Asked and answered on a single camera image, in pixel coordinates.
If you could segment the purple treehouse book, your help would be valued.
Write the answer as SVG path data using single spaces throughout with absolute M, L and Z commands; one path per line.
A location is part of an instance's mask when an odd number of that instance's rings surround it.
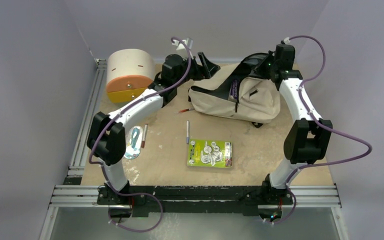
M 230 85 L 228 99 L 232 102 L 239 101 L 240 80 L 233 79 Z

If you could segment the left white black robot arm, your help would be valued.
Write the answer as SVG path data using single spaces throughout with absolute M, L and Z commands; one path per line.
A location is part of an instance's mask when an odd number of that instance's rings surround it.
M 177 96 L 178 87 L 185 82 L 210 79 L 220 70 L 220 65 L 211 62 L 203 52 L 197 55 L 200 63 L 193 56 L 167 56 L 161 71 L 140 96 L 112 113 L 98 112 L 94 115 L 86 143 L 90 149 L 88 161 L 100 166 L 104 186 L 116 204 L 122 205 L 129 198 L 142 195 L 140 192 L 130 192 L 129 180 L 123 169 L 122 158 L 127 149 L 126 131 L 166 106 Z

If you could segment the beige canvas student backpack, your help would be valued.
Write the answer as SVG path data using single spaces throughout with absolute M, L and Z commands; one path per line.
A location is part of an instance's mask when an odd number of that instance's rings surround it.
M 280 93 L 270 80 L 272 53 L 254 53 L 241 62 L 221 66 L 209 79 L 194 81 L 188 100 L 202 114 L 270 123 L 281 110 Z

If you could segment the green illustrated book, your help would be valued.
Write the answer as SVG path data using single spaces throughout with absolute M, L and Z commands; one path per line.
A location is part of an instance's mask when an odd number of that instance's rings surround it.
M 226 169 L 233 166 L 233 144 L 229 141 L 191 138 L 187 166 Z

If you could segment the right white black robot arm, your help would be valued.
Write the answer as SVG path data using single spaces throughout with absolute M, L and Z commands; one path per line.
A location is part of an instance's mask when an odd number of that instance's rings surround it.
M 319 124 L 333 126 L 313 108 L 301 85 L 301 73 L 293 69 L 294 60 L 295 48 L 281 43 L 257 67 L 258 73 L 265 74 L 275 84 L 292 117 L 292 127 L 283 144 L 284 159 L 262 182 L 260 196 L 268 204 L 288 195 L 289 183 L 303 167 L 325 157 L 331 132 Z

